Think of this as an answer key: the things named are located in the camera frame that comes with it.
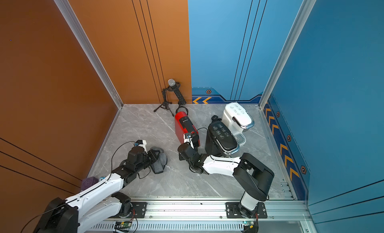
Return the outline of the red coffee machine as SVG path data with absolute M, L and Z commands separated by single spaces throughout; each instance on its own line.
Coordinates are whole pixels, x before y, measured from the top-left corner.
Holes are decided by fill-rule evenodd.
M 185 112 L 176 113 L 175 132 L 181 144 L 185 143 L 185 134 L 190 134 L 191 138 L 188 138 L 187 142 L 193 145 L 194 149 L 197 149 L 200 146 L 199 133 Z

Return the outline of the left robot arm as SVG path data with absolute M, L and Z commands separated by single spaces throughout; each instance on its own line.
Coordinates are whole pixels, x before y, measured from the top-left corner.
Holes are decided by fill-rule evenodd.
M 168 158 L 163 149 L 144 144 L 134 146 L 127 159 L 99 183 L 65 200 L 52 200 L 35 228 L 36 233 L 84 233 L 107 218 L 134 218 L 131 198 L 121 190 L 135 180 L 140 171 L 162 173 Z

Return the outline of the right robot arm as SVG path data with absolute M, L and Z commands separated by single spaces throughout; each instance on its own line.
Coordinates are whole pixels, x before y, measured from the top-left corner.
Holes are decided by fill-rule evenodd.
M 261 161 L 250 153 L 235 158 L 199 154 L 187 142 L 178 147 L 178 153 L 194 173 L 233 177 L 245 191 L 239 203 L 240 215 L 249 219 L 257 216 L 257 207 L 267 200 L 275 177 Z

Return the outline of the black coffee machine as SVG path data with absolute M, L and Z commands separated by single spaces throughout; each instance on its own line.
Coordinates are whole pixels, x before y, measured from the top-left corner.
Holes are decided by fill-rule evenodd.
M 209 155 L 230 157 L 240 150 L 234 135 L 217 115 L 212 116 L 207 129 L 205 150 Z

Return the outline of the white coffee machine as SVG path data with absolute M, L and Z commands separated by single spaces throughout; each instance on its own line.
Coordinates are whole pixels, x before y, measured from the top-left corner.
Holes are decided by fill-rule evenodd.
M 222 122 L 233 135 L 243 133 L 255 125 L 253 118 L 237 102 L 225 106 Z

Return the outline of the purple toy cube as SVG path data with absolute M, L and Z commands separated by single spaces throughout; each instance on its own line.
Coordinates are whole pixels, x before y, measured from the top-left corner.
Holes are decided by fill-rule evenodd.
M 95 177 L 86 178 L 82 181 L 81 185 L 81 191 L 85 191 L 88 188 L 92 187 L 93 185 L 97 184 L 99 182 L 99 179 Z

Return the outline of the left green circuit board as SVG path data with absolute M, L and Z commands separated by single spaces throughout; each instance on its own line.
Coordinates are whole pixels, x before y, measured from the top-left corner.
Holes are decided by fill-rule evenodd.
M 131 230 L 133 230 L 133 223 L 129 221 L 124 222 L 116 222 L 113 227 L 114 233 L 129 233 Z

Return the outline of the green circuit board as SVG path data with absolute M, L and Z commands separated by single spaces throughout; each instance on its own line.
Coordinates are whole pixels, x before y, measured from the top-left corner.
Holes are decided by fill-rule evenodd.
M 245 226 L 245 228 L 242 231 L 242 233 L 258 233 L 258 231 L 259 231 L 259 223 L 258 222 L 253 222 L 252 225 Z
M 133 223 L 129 221 L 124 222 L 116 222 L 113 227 L 114 233 L 129 233 L 131 230 L 133 230 Z

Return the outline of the right green circuit board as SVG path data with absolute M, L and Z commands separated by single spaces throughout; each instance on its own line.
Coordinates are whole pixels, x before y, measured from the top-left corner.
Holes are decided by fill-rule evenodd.
M 245 228 L 242 231 L 242 233 L 258 233 L 258 231 L 259 231 L 259 223 L 258 222 L 253 222 L 252 225 L 245 226 Z

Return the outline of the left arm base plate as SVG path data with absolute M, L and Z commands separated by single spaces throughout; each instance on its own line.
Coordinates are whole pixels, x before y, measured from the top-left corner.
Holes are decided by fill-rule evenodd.
M 147 202 L 129 202 L 123 203 L 118 214 L 119 218 L 143 219 L 147 212 Z

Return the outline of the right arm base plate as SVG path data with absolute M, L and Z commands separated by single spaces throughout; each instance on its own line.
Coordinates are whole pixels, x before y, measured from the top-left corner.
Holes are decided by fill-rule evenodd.
M 227 202 L 225 203 L 228 219 L 267 219 L 267 210 L 263 202 L 256 204 L 254 210 L 248 210 L 240 203 Z

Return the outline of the aluminium front rail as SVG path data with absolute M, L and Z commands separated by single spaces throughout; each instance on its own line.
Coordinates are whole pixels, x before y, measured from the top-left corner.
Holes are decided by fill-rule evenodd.
M 132 202 L 147 202 L 147 221 L 234 221 L 228 219 L 225 203 L 231 199 L 132 199 Z M 311 221 L 309 210 L 302 201 L 266 201 L 265 221 Z

